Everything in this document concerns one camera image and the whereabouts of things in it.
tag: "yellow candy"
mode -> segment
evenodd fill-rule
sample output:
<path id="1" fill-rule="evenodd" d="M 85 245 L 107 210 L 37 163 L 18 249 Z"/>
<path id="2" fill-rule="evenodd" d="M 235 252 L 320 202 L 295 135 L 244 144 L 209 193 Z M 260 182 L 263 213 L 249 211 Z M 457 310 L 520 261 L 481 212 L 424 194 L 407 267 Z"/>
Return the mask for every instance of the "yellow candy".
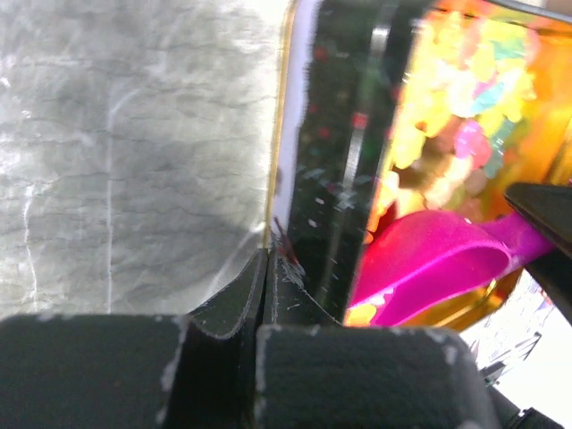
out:
<path id="1" fill-rule="evenodd" d="M 395 166 L 405 169 L 421 157 L 425 135 L 413 124 L 404 125 L 395 129 L 391 143 L 393 145 L 391 156 Z"/>
<path id="2" fill-rule="evenodd" d="M 503 42 L 513 38 L 525 38 L 526 28 L 502 21 L 487 20 L 487 22 L 483 25 L 481 34 L 483 38 Z"/>
<path id="3" fill-rule="evenodd" d="M 500 109 L 502 109 L 502 112 L 507 116 L 509 121 L 517 123 L 522 119 L 522 109 L 524 105 L 525 102 L 522 98 L 516 94 L 512 94 L 500 102 Z"/>
<path id="4" fill-rule="evenodd" d="M 385 215 L 389 206 L 397 199 L 399 189 L 400 176 L 396 172 L 388 171 L 377 185 L 367 230 L 377 230 L 380 217 Z"/>
<path id="5" fill-rule="evenodd" d="M 469 62 L 471 71 L 479 81 L 488 82 L 491 80 L 496 71 L 492 43 L 480 43 Z"/>
<path id="6" fill-rule="evenodd" d="M 519 97 L 525 101 L 533 101 L 536 99 L 536 91 L 534 91 L 534 75 L 531 72 L 526 72 L 522 75 L 515 91 Z"/>
<path id="7" fill-rule="evenodd" d="M 526 68 L 526 60 L 524 58 L 504 58 L 497 61 L 496 65 L 499 75 L 503 75 L 515 69 L 524 72 Z"/>
<path id="8" fill-rule="evenodd" d="M 499 75 L 499 81 L 504 84 L 502 98 L 512 97 L 515 94 L 517 85 L 525 74 L 524 69 L 512 68 Z"/>
<path id="9" fill-rule="evenodd" d="M 415 46 L 414 54 L 411 56 L 409 61 L 410 70 L 417 70 L 423 68 L 427 60 L 434 58 L 437 46 L 434 44 L 435 40 L 435 30 L 432 25 L 423 24 L 419 35 L 417 37 L 417 43 Z"/>
<path id="10" fill-rule="evenodd" d="M 462 40 L 463 16 L 461 12 L 454 11 L 437 35 L 437 55 L 448 63 L 456 63 Z"/>
<path id="11" fill-rule="evenodd" d="M 411 76 L 410 79 L 405 80 L 405 87 L 403 88 L 403 99 L 402 103 L 404 105 L 409 105 L 411 103 L 416 103 L 419 99 L 420 94 L 427 93 L 428 86 L 424 83 L 424 76 Z"/>
<path id="12" fill-rule="evenodd" d="M 449 99 L 445 91 L 433 93 L 431 104 L 425 110 L 423 122 L 425 123 L 425 135 L 435 137 L 447 125 L 451 117 Z"/>
<path id="13" fill-rule="evenodd" d="M 405 110 L 408 116 L 408 122 L 418 124 L 424 122 L 427 115 L 434 109 L 434 96 L 429 91 L 419 91 L 415 98 L 408 102 Z"/>
<path id="14" fill-rule="evenodd" d="M 488 138 L 492 137 L 504 122 L 504 114 L 500 105 L 495 105 L 482 112 L 478 122 L 483 129 L 483 134 Z"/>
<path id="15" fill-rule="evenodd" d="M 344 323 L 346 326 L 369 326 L 377 313 L 377 307 L 364 304 L 348 310 Z"/>
<path id="16" fill-rule="evenodd" d="M 470 71 L 459 71 L 457 77 L 451 82 L 447 90 L 449 109 L 452 114 L 461 118 L 471 117 L 471 107 L 474 103 L 474 94 L 478 80 Z"/>
<path id="17" fill-rule="evenodd" d="M 431 88 L 433 83 L 437 81 L 439 76 L 438 61 L 437 57 L 428 58 L 425 65 L 418 71 L 419 79 L 427 85 L 427 88 Z"/>

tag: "black plastic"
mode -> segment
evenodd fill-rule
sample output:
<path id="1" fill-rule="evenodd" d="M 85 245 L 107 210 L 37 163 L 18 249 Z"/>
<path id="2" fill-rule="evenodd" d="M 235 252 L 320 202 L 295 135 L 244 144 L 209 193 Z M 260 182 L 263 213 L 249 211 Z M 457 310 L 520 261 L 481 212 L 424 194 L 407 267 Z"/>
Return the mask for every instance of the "black plastic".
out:
<path id="1" fill-rule="evenodd" d="M 0 427 L 159 427 L 187 322 L 144 315 L 3 320 Z"/>
<path id="2" fill-rule="evenodd" d="M 278 251 L 270 254 L 264 324 L 340 325 L 302 286 L 290 280 L 288 263 Z"/>
<path id="3" fill-rule="evenodd" d="M 505 196 L 520 215 L 572 258 L 572 187 L 513 183 Z"/>
<path id="4" fill-rule="evenodd" d="M 267 265 L 266 251 L 258 250 L 237 279 L 190 314 L 163 428 L 231 429 L 252 423 L 254 339 L 262 321 Z"/>
<path id="5" fill-rule="evenodd" d="M 515 421 L 519 419 L 520 408 L 513 404 L 506 396 L 497 391 L 494 387 L 487 388 L 491 396 L 492 404 L 500 420 L 501 426 L 512 427 Z"/>
<path id="6" fill-rule="evenodd" d="M 299 129 L 288 236 L 305 288 L 341 321 L 414 29 L 431 2 L 324 0 Z"/>
<path id="7" fill-rule="evenodd" d="M 257 343 L 259 427 L 500 428 L 454 332 L 263 326 Z"/>
<path id="8" fill-rule="evenodd" d="M 572 324 L 572 259 L 560 250 L 554 250 L 528 264 L 526 270 Z"/>

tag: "gold edge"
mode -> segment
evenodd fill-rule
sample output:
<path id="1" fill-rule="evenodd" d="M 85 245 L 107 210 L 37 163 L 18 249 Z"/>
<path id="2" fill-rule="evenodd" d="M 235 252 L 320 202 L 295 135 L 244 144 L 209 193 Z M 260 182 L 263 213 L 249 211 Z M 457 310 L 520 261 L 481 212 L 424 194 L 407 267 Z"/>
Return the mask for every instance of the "gold edge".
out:
<path id="1" fill-rule="evenodd" d="M 270 163 L 270 174 L 268 178 L 268 194 L 266 197 L 265 210 L 265 233 L 263 237 L 263 247 L 270 245 L 272 213 L 274 193 L 276 191 L 276 180 L 278 173 L 278 156 L 280 154 L 280 143 L 282 135 L 282 118 L 284 114 L 284 103 L 286 98 L 286 86 L 288 84 L 288 66 L 290 62 L 290 41 L 294 27 L 294 17 L 298 9 L 299 0 L 292 0 L 286 11 L 282 24 L 281 50 L 279 53 L 280 73 L 278 77 L 278 94 L 276 102 L 276 112 L 274 114 L 274 130 L 272 138 L 272 154 Z"/>
<path id="2" fill-rule="evenodd" d="M 455 313 L 453 313 L 452 315 L 448 315 L 447 317 L 445 317 L 444 319 L 440 320 L 439 322 L 437 322 L 434 327 L 436 328 L 443 328 L 446 327 L 447 325 L 456 322 L 457 320 L 459 320 L 460 317 L 462 317 L 463 315 L 467 315 L 468 313 L 470 313 L 473 310 L 476 310 L 477 308 L 479 308 L 482 304 L 484 304 L 485 302 L 487 302 L 489 300 L 489 298 L 492 296 L 492 294 L 495 292 L 497 288 L 497 282 L 495 280 L 493 280 L 489 286 L 487 286 L 484 295 L 478 299 L 477 301 L 473 302 L 472 304 L 465 306 L 464 308 L 461 308 L 459 311 L 456 311 Z"/>

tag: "pink plastic scoop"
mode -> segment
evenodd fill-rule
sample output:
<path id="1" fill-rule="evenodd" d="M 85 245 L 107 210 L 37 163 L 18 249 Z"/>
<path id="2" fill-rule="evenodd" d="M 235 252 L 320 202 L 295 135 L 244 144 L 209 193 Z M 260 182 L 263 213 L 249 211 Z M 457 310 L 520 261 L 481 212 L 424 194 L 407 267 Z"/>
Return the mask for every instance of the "pink plastic scoop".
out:
<path id="1" fill-rule="evenodd" d="M 553 248 L 516 213 L 483 224 L 446 211 L 409 214 L 367 249 L 351 307 L 377 306 L 372 325 L 401 324 Z"/>

